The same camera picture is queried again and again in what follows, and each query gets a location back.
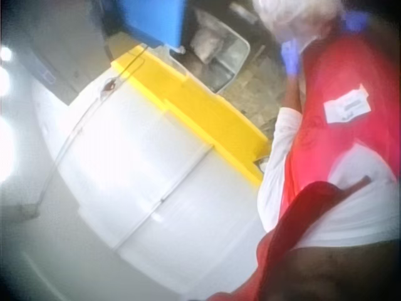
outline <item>blue glove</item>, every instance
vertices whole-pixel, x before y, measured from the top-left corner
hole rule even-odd
[[[296,40],[285,42],[281,45],[281,56],[284,60],[287,75],[299,73],[299,51]]]
[[[360,33],[368,27],[370,14],[364,11],[347,11],[343,19],[343,30],[352,33]]]

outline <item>person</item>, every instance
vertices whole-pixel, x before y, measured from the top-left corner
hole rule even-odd
[[[369,42],[367,13],[255,1],[287,72],[258,194],[267,234],[249,280],[208,301],[400,300],[399,66]]]

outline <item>wire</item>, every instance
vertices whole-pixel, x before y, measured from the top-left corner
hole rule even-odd
[[[123,76],[123,74],[132,66],[133,63],[135,63],[142,55],[143,53],[148,49],[148,46],[144,47],[143,50],[125,67],[123,71],[121,71],[117,77],[112,78],[110,82],[106,83],[105,86],[103,87],[100,96],[95,99],[95,101],[87,108],[85,113],[81,116],[79,121],[76,123],[68,137],[66,138],[64,144],[61,146],[61,149],[53,163],[53,166],[46,178],[46,181],[44,182],[43,188],[40,192],[38,202],[35,204],[35,211],[33,213],[33,216],[39,215],[39,207],[44,201],[44,197],[46,195],[46,192],[49,188],[50,182],[53,179],[53,176],[55,172],[58,170],[58,167],[63,160],[65,154],[68,152],[70,147],[73,145],[76,137],[79,135],[79,133],[82,131],[82,128],[86,125],[86,123],[93,117],[93,114],[114,94],[116,91],[115,89],[115,83],[116,81]],[[137,71],[139,70],[145,61],[142,62],[141,65],[138,66],[133,72],[129,74],[129,76],[124,79],[123,82],[119,85],[117,90]],[[105,98],[103,98],[102,93],[103,92],[110,92],[109,94],[106,95]]]

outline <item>white sleeve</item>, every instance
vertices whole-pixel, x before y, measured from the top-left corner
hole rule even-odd
[[[302,114],[292,108],[281,108],[270,158],[258,193],[258,213],[263,228],[270,232],[277,225],[284,186],[284,167],[287,154],[302,122]]]

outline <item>gray wall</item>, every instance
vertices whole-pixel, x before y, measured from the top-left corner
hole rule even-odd
[[[59,175],[39,218],[18,221],[18,205],[37,200],[52,161],[35,117],[32,78],[15,64],[8,70],[12,90],[3,99],[3,115],[13,130],[17,160],[1,185],[2,275],[25,300],[177,300],[91,232]]]

